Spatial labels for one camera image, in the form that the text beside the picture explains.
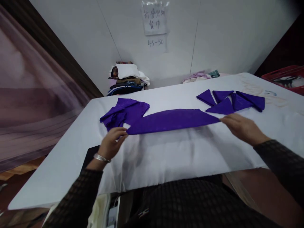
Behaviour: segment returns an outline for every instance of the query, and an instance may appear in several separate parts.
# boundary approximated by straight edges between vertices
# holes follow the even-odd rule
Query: paper sign
[[[142,3],[145,35],[167,33],[167,7],[160,3]]]
[[[167,35],[151,35],[147,36],[148,49],[155,53],[167,52]]]

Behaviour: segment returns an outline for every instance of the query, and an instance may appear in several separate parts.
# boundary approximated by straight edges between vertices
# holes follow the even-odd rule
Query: pink curtain
[[[48,154],[89,102],[0,6],[0,172]]]

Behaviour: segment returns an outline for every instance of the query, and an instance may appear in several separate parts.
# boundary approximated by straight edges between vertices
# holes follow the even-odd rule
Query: right hand
[[[240,140],[254,146],[264,143],[271,138],[264,135],[258,126],[251,120],[239,114],[230,114],[220,119],[229,130]]]

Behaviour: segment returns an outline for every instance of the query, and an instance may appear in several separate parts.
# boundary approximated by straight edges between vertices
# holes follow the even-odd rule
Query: white wall
[[[116,61],[133,61],[156,88],[190,72],[254,73],[299,15],[287,0],[171,0],[168,53],[151,53],[141,0],[30,0],[105,95]]]

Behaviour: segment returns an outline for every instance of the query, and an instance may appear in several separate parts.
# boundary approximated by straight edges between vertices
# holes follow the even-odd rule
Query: silver bracelet
[[[105,159],[103,156],[100,156],[98,153],[94,154],[94,158],[97,159],[97,160],[106,162],[106,163],[110,163],[111,162],[111,160]]]

